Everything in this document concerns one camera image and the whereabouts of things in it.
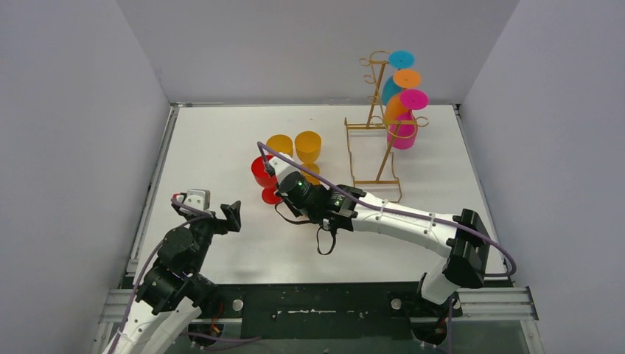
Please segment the yellow wine glass front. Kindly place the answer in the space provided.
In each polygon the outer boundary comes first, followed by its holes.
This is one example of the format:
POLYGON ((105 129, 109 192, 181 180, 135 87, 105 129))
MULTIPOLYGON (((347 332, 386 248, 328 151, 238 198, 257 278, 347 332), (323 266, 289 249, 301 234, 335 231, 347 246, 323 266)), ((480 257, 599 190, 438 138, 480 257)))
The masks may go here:
POLYGON ((283 153, 293 157, 293 140, 284 134, 272 135, 266 142, 266 145, 275 150, 277 153, 283 153))

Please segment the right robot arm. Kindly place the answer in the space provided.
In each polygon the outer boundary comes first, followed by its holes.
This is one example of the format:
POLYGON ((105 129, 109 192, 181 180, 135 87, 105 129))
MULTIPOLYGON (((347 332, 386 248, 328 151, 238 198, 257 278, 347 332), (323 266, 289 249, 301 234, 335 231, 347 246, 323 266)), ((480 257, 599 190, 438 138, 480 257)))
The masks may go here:
POLYGON ((459 288, 484 285, 488 237, 479 215, 463 209, 460 215, 425 215, 422 211, 384 201, 358 188, 336 190, 313 185, 299 172, 278 179, 277 192, 296 216, 336 236, 338 230, 373 232, 433 251, 442 261, 425 273, 415 296, 416 309, 433 316, 459 288))

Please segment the yellow wine glass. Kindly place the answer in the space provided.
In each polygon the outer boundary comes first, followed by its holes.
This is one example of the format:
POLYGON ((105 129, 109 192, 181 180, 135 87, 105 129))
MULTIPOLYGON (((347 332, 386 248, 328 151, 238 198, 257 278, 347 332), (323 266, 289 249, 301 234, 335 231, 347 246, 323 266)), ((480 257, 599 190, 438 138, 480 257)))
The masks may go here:
POLYGON ((277 153, 283 153, 293 157, 293 140, 284 134, 272 135, 266 142, 266 145, 275 150, 277 153))
POLYGON ((320 173, 316 164, 321 154, 321 137, 314 131, 301 132, 295 139, 296 154, 301 164, 315 174, 320 173))

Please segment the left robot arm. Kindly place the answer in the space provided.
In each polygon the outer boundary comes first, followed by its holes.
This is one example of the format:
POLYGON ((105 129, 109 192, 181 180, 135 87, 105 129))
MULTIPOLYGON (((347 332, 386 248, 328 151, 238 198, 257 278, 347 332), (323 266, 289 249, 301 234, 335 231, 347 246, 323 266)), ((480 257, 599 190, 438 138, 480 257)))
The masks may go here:
POLYGON ((220 219, 207 190, 179 192, 170 202, 185 221, 165 234, 139 271, 105 353, 165 353, 192 320, 220 307, 217 285, 200 270, 215 235, 241 230, 241 203, 221 204, 220 219))

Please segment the red plastic wine glass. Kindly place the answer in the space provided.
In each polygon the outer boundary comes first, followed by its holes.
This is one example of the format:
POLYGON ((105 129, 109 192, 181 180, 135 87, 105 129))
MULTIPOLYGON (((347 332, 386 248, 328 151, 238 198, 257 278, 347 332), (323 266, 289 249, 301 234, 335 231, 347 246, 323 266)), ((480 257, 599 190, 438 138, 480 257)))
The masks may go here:
POLYGON ((281 203, 282 199, 276 195, 277 178, 265 170, 265 160, 261 156, 253 160, 251 172, 257 184, 263 189, 262 200, 270 205, 281 203))

